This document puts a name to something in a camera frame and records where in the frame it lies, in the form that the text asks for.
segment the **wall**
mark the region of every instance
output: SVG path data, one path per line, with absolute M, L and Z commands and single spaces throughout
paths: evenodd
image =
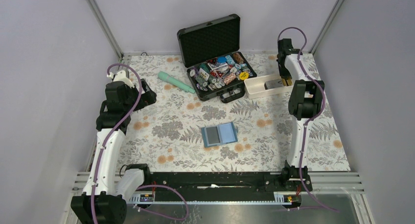
M 336 0 L 96 0 L 124 52 L 180 53 L 179 29 L 229 14 L 241 17 L 242 51 L 277 51 L 278 33 L 304 29 L 309 50 Z M 294 47 L 302 35 L 287 31 Z
M 413 1 L 346 0 L 316 54 L 377 224 L 414 218 Z
M 56 224 L 117 61 L 85 0 L 0 0 L 0 223 Z

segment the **blue booklet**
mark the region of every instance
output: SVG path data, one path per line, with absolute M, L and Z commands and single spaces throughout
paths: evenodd
M 202 128 L 202 137 L 205 147 L 237 142 L 238 138 L 236 133 L 237 130 L 233 125 L 233 122 Z

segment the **teal tube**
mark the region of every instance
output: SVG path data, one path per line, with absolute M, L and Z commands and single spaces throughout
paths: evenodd
M 169 74 L 165 73 L 164 71 L 159 72 L 158 77 L 162 81 L 165 81 L 165 82 L 168 82 L 172 85 L 175 85 L 175 86 L 177 86 L 177 87 L 181 88 L 182 90 L 187 91 L 189 93 L 195 93 L 196 92 L 192 87 L 186 85 L 185 83 L 183 83 L 179 80 L 174 79 L 173 77 L 171 77 Z

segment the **yellow label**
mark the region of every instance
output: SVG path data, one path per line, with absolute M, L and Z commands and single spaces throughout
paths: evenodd
M 247 72 L 241 72 L 241 74 L 239 74 L 239 79 L 241 80 L 245 80 L 249 77 L 249 74 Z

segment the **white plastic container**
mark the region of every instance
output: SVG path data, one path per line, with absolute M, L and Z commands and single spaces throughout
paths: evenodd
M 278 93 L 291 92 L 293 86 L 283 86 L 274 89 L 265 89 L 265 82 L 281 79 L 279 74 L 271 74 L 266 76 L 258 76 L 255 78 L 248 78 L 244 81 L 245 90 L 249 98 L 260 98 L 270 96 Z

